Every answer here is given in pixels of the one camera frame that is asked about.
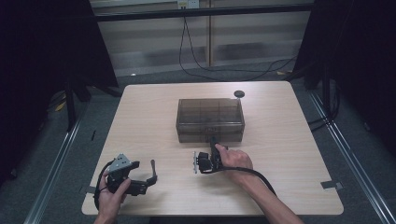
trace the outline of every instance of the white wall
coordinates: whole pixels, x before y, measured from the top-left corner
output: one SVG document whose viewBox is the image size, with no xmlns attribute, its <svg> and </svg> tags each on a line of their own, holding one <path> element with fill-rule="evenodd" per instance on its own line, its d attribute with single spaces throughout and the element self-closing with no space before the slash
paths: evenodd
<svg viewBox="0 0 396 224">
<path fill-rule="evenodd" d="M 177 1 L 170 0 L 91 2 L 96 14 L 177 9 Z M 212 7 L 247 7 L 311 3 L 313 0 L 211 2 Z M 210 7 L 208 3 L 209 0 L 201 0 L 200 7 Z M 308 17 L 309 12 L 290 12 L 213 16 L 210 19 L 197 17 L 187 18 L 187 21 L 195 55 L 200 64 L 221 65 L 272 61 L 296 55 Z M 99 27 L 117 76 L 180 69 L 178 53 L 183 32 L 182 18 L 109 21 L 100 22 Z M 183 64 L 188 68 L 197 67 L 191 57 L 187 33 L 183 43 Z"/>
</svg>

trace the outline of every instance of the wooden table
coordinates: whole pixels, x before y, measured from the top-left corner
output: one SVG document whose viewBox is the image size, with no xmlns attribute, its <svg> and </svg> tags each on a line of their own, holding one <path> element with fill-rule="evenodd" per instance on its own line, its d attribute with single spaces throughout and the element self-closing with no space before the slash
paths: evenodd
<svg viewBox="0 0 396 224">
<path fill-rule="evenodd" d="M 241 99 L 245 132 L 241 143 L 222 143 L 242 149 L 254 169 L 270 181 L 276 194 L 298 215 L 339 215 L 344 207 L 331 180 L 304 114 L 289 82 L 187 83 L 128 86 L 110 128 L 91 186 L 101 169 L 120 153 L 140 161 L 130 177 L 151 177 L 156 161 L 158 182 L 146 195 L 128 196 L 120 213 L 134 216 L 255 216 L 262 211 L 222 173 L 195 174 L 194 151 L 210 152 L 209 144 L 184 143 L 177 138 L 177 104 L 184 98 Z M 95 215 L 91 194 L 82 212 Z"/>
</svg>

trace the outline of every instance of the transparent plastic box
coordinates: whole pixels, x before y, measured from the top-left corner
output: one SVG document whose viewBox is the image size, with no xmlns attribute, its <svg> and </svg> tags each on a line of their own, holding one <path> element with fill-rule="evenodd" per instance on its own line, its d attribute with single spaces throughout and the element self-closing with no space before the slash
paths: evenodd
<svg viewBox="0 0 396 224">
<path fill-rule="evenodd" d="M 177 111 L 180 143 L 241 142 L 245 129 L 240 99 L 180 99 Z"/>
</svg>

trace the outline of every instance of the electrical cord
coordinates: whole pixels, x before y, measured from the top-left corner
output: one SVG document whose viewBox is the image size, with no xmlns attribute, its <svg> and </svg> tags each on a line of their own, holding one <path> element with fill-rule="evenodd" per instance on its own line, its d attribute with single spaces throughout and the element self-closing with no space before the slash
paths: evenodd
<svg viewBox="0 0 396 224">
<path fill-rule="evenodd" d="M 271 190 L 271 192 L 273 192 L 274 195 L 276 196 L 275 190 L 272 187 L 272 185 L 270 184 L 270 182 L 267 180 L 267 178 L 265 178 L 264 175 L 260 174 L 259 172 L 255 171 L 255 170 L 252 170 L 252 169 L 248 169 L 248 168 L 245 168 L 245 167 L 226 167 L 226 166 L 223 166 L 223 167 L 219 168 L 218 170 L 212 170 L 212 171 L 209 171 L 209 172 L 202 171 L 202 174 L 214 174 L 214 173 L 217 173 L 217 172 L 220 172 L 220 171 L 232 171 L 232 170 L 247 172 L 247 173 L 256 175 L 262 182 L 264 182 L 264 184 L 267 186 L 267 188 L 269 190 Z"/>
<path fill-rule="evenodd" d="M 99 189 L 100 181 L 102 180 L 102 175 L 103 175 L 103 173 L 105 172 L 105 170 L 107 169 L 107 167 L 110 166 L 110 165 L 113 163 L 113 161 L 108 162 L 108 163 L 105 165 L 105 167 L 103 167 L 102 171 L 101 171 L 100 174 L 99 174 L 98 181 L 97 181 L 97 183 L 96 183 L 95 193 L 93 194 L 93 200 L 94 200 L 94 202 L 95 202 L 95 206 L 96 206 L 96 209 L 97 209 L 98 211 L 99 211 L 99 195 L 100 195 L 100 192 L 102 192 L 102 190 L 104 190 L 104 189 L 107 188 L 107 187 L 105 187 L 105 188 L 103 188 L 103 189 Z"/>
<path fill-rule="evenodd" d="M 308 125 L 314 124 L 314 123 L 318 123 L 320 121 L 325 121 L 324 123 L 320 124 L 318 127 L 311 129 L 311 133 L 321 129 L 322 127 L 330 124 L 332 121 L 335 120 L 335 118 L 338 115 L 338 111 L 340 108 L 340 104 L 341 104 L 341 93 L 340 93 L 340 88 L 338 85 L 335 86 L 335 93 L 332 99 L 332 108 L 333 111 L 331 112 L 331 114 L 329 116 L 327 116 L 326 118 L 322 118 L 322 119 L 316 119 L 316 120 L 312 120 L 308 122 Z"/>
<path fill-rule="evenodd" d="M 255 77 L 252 77 L 252 78 L 249 78 L 249 79 L 245 79 L 245 80 L 239 80 L 239 81 L 250 81 L 250 80 L 256 79 L 256 78 L 258 78 L 258 77 L 262 77 L 262 76 L 264 76 L 265 74 L 267 74 L 267 73 L 269 73 L 269 72 L 275 72 L 275 71 L 277 71 L 277 70 L 279 70 L 279 69 L 285 67 L 287 64 L 289 64 L 291 61 L 293 61 L 293 60 L 297 57 L 297 56 L 294 56 L 294 57 L 292 57 L 291 59 L 286 59 L 286 60 L 283 59 L 283 60 L 278 60 L 278 61 L 272 62 L 272 63 L 270 64 L 270 66 L 267 68 L 266 71 L 262 71 L 262 70 L 260 70 L 260 71 L 259 71 L 259 70 L 244 70 L 244 69 L 208 69 L 208 68 L 204 68 L 204 67 L 202 67 L 202 66 L 198 63 L 198 61 L 196 60 L 195 53 L 194 53 L 194 50 L 193 50 L 193 47 L 192 47 L 192 41 L 191 41 L 191 35 L 190 35 L 189 25 L 187 24 L 186 18 L 184 18 L 184 27 L 183 27 L 183 33 L 182 33 L 182 36 L 181 36 L 180 50 L 179 50 L 179 54 L 178 54 L 178 62 L 179 62 L 179 64 L 180 64 L 180 67 L 182 68 L 182 70 L 183 70 L 185 73 L 187 73 L 187 74 L 190 75 L 190 76 L 194 76 L 194 77 L 204 77 L 204 78 L 208 78 L 208 79 L 215 80 L 215 81 L 224 81 L 224 82 L 230 81 L 230 80 L 224 80 L 224 79 L 219 79 L 219 78 L 206 77 L 206 76 L 202 76 L 202 75 L 195 75 L 195 74 L 192 74 L 192 73 L 186 71 L 186 69 L 183 67 L 183 65 L 182 65 L 182 63 L 181 63 L 181 49 L 182 49 L 182 47 L 183 47 L 184 34 L 186 33 L 186 30 L 187 30 L 187 35 L 188 35 L 189 41 L 190 41 L 190 48 L 191 48 L 192 57 L 193 57 L 195 63 L 196 63 L 201 69 L 206 70 L 206 71 L 208 71 L 208 72 L 229 72 L 229 71 L 232 71 L 232 72 L 261 73 L 261 74 L 259 74 L 258 76 L 255 76 Z M 277 69 L 270 70 L 271 67 L 272 67 L 275 63 L 282 62 L 282 61 L 287 61 L 287 62 L 286 62 L 285 64 L 283 64 L 281 67 L 277 68 Z"/>
</svg>

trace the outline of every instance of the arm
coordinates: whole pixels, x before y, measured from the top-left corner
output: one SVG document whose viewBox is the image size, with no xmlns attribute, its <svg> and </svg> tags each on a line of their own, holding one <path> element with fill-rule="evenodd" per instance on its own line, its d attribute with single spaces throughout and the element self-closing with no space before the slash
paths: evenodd
<svg viewBox="0 0 396 224">
<path fill-rule="evenodd" d="M 227 150 L 216 144 L 224 166 L 253 169 L 253 163 L 247 153 L 241 150 Z M 226 175 L 257 203 L 271 223 L 303 223 L 284 203 L 282 203 L 255 175 L 226 171 Z"/>
<path fill-rule="evenodd" d="M 119 213 L 120 206 L 123 203 L 126 194 L 125 190 L 131 185 L 131 180 L 129 178 L 125 179 L 117 191 L 113 194 L 108 191 L 106 176 L 108 172 L 102 175 L 99 189 L 102 189 L 99 195 L 99 214 L 95 220 L 95 224 L 113 224 L 117 219 L 117 214 Z"/>
</svg>

